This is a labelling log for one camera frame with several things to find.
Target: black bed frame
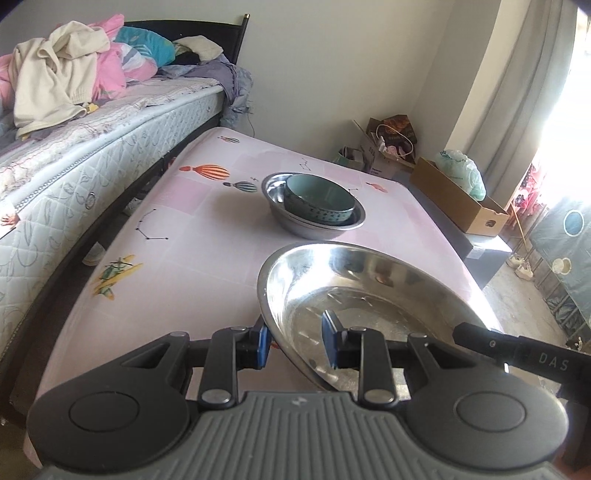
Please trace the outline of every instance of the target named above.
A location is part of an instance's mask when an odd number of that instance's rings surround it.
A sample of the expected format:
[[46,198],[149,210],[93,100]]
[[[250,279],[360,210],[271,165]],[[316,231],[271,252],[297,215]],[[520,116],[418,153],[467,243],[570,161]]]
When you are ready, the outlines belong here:
[[[224,54],[232,63],[238,61],[238,54],[244,39],[246,25],[250,15],[244,15],[240,25],[191,20],[142,20],[126,22],[129,27],[145,28],[174,41],[183,37],[203,35],[224,49]],[[13,334],[11,343],[0,361],[0,420],[25,428],[26,417],[16,410],[10,396],[17,381],[25,357],[39,331],[43,331],[41,308],[49,298],[52,289],[59,283],[61,275],[72,262],[81,262],[88,250],[94,245],[100,233],[113,219],[121,213],[129,201],[157,174],[162,174],[172,158],[176,157],[187,146],[205,131],[219,125],[221,114],[209,119],[206,123],[188,134],[172,150],[166,153],[140,178],[135,180],[89,227],[74,247],[57,266],[55,272],[43,286],[31,308]]]

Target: bed headboard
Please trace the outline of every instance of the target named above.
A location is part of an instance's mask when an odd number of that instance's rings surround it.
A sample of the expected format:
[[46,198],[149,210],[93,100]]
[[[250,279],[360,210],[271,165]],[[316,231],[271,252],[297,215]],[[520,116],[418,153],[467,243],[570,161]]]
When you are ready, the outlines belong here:
[[125,25],[151,30],[170,41],[203,35],[220,45],[228,60],[235,64],[238,61],[249,17],[249,14],[244,15],[241,25],[196,20],[139,20],[125,22]]

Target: pink tablecloth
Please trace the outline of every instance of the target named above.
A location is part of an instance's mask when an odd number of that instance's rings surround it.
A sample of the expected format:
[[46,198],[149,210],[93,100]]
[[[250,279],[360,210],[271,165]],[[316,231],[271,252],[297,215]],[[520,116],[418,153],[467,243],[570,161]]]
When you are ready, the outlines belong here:
[[[38,395],[174,330],[199,339],[252,325],[262,263],[302,241],[276,223],[260,192],[261,180],[278,171],[321,175],[350,189],[367,218],[336,240],[421,268],[470,304],[485,325],[500,329],[460,258],[404,186],[215,128],[183,151],[107,251],[64,325]],[[119,281],[98,281],[120,258]],[[193,379],[189,393],[195,395],[199,375]],[[240,372],[239,386],[315,390],[276,349],[263,371]]]

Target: teal ceramic bowl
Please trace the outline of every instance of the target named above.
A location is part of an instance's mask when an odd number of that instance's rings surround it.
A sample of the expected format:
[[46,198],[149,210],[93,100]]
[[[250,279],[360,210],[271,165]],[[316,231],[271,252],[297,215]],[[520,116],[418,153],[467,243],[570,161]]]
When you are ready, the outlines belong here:
[[355,197],[343,187],[308,174],[287,179],[283,202],[288,212],[323,225],[346,222],[355,208]]

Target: orange hot air balloon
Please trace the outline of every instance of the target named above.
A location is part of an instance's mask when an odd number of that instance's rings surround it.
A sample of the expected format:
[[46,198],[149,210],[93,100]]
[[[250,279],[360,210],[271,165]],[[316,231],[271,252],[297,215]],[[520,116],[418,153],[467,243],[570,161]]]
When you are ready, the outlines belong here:
[[369,183],[367,181],[365,183],[367,183],[367,185],[372,186],[374,189],[379,190],[380,192],[388,193],[388,191],[384,187],[378,185],[377,183]]
[[223,180],[230,176],[230,172],[224,167],[220,167],[220,165],[199,165],[198,167],[193,167],[193,170],[211,180]]

